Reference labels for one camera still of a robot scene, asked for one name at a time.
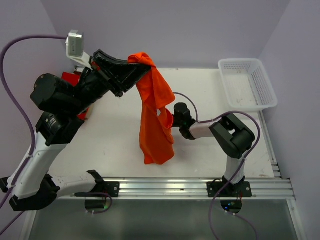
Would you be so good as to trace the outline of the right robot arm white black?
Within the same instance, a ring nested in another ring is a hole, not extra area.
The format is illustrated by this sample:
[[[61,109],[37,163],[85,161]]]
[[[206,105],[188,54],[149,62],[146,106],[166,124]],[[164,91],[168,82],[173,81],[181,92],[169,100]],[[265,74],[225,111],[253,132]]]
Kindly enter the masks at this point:
[[[224,113],[216,120],[197,122],[192,118],[187,105],[174,105],[173,125],[187,140],[215,138],[226,154],[226,170],[221,180],[206,183],[208,197],[250,198],[253,196],[250,183],[245,180],[244,160],[256,137],[234,113]]]

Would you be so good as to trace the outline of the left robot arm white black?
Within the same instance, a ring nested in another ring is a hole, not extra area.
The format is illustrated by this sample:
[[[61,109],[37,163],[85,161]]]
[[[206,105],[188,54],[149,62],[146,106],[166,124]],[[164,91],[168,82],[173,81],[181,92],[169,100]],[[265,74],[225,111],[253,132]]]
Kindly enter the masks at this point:
[[[106,93],[120,98],[134,87],[151,67],[129,63],[96,51],[89,58],[76,85],[55,75],[41,75],[34,84],[31,100],[42,111],[35,126],[33,153],[10,177],[0,180],[4,193],[11,193],[9,204],[15,212],[37,211],[68,195],[113,197],[109,184],[95,170],[79,176],[51,176],[49,169],[57,156],[71,143],[84,121],[79,115]]]

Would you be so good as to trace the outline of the orange t shirt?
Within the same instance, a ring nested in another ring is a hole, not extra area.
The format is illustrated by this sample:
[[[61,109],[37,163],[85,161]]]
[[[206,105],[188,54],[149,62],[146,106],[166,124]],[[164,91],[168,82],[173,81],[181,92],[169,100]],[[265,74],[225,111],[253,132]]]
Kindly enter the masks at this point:
[[[146,165],[163,165],[175,155],[172,136],[174,117],[167,106],[173,103],[176,97],[147,53],[134,53],[127,60],[130,64],[151,67],[136,84],[142,101],[139,145]]]

